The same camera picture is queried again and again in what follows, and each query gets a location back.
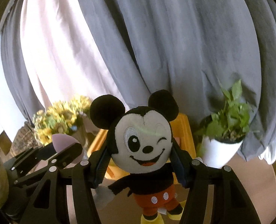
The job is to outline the pink makeup sponge egg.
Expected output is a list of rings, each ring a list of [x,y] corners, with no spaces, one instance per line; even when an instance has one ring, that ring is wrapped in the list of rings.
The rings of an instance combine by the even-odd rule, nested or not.
[[[51,139],[52,139],[54,149],[57,153],[65,150],[67,147],[70,147],[74,143],[79,143],[79,141],[74,137],[66,134],[62,134],[62,133],[56,133],[52,135]],[[81,154],[68,165],[68,168],[78,164],[82,160],[83,156],[84,156],[84,152],[82,149]]]

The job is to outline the Mickey Mouse plush toy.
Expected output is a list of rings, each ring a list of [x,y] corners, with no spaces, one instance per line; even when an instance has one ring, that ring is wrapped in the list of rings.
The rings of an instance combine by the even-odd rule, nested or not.
[[[167,90],[150,95],[147,106],[129,111],[113,95],[93,100],[90,119],[107,130],[106,144],[114,163],[128,173],[109,186],[100,185],[93,196],[98,209],[129,189],[142,209],[141,223],[163,223],[158,212],[166,210],[171,220],[180,220],[183,203],[176,199],[174,165],[168,161],[176,144],[170,122],[179,114],[176,100]]]

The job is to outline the patterned brown cushion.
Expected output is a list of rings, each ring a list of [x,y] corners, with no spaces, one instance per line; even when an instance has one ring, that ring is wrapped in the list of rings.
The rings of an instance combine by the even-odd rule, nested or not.
[[[12,142],[10,152],[13,156],[16,156],[29,148],[38,146],[39,144],[35,138],[34,128],[26,121],[24,126],[18,130]]]

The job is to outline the pale green ribbed vase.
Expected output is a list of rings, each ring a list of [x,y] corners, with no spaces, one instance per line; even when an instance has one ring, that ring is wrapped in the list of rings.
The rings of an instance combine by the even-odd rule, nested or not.
[[[76,126],[77,130],[72,134],[72,137],[81,143],[84,154],[87,154],[89,147],[92,145],[100,129],[97,128],[85,114],[80,115]]]

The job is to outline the yellow sunflower bouquet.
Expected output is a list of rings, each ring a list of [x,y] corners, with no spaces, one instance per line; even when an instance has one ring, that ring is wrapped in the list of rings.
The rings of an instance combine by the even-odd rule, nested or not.
[[[88,118],[92,99],[87,96],[73,97],[69,101],[58,101],[46,110],[33,115],[35,139],[42,145],[52,142],[52,135],[63,133],[73,135],[84,126]]]

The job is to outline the white plant pot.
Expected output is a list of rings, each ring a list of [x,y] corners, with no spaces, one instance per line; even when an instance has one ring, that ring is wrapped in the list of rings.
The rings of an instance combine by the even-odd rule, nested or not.
[[[237,143],[219,142],[204,136],[197,147],[196,154],[207,166],[222,168],[237,153],[242,143],[243,140]]]

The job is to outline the green potted plant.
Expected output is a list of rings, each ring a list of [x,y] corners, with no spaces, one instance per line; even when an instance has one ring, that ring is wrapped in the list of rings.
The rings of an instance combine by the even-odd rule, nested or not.
[[[241,101],[243,90],[240,79],[228,90],[221,87],[221,91],[225,97],[223,108],[202,119],[195,135],[227,144],[239,143],[250,132],[252,108],[248,102]]]

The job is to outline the orange plastic basket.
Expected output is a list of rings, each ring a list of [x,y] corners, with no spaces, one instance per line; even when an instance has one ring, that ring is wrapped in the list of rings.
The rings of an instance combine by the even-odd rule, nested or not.
[[[190,156],[194,159],[196,158],[196,150],[192,137],[192,132],[190,129],[190,124],[188,117],[185,114],[179,113],[177,118],[170,122],[173,137],[175,138],[177,144],[182,150],[187,151]],[[93,140],[92,144],[88,148],[87,156],[90,157],[94,151],[97,151],[101,148],[105,142],[107,136],[107,130],[100,130]],[[108,180],[118,180],[124,176],[129,175],[128,172],[119,168],[112,159],[109,162],[107,171],[105,173],[105,178]]]

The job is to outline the pink sheer curtain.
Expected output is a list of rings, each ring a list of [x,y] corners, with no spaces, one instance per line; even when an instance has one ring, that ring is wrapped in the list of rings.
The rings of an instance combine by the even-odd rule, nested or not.
[[[23,0],[21,50],[44,107],[75,96],[121,98],[78,0]]]

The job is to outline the grey curtain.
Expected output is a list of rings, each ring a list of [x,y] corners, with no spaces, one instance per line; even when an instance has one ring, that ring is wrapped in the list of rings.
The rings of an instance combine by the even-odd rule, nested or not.
[[[245,160],[276,161],[276,3],[274,0],[78,0],[98,50],[128,108],[172,92],[192,130],[223,104],[221,86],[241,79],[250,103]],[[23,0],[12,0],[1,58],[13,98],[31,120],[44,106],[21,50]]]

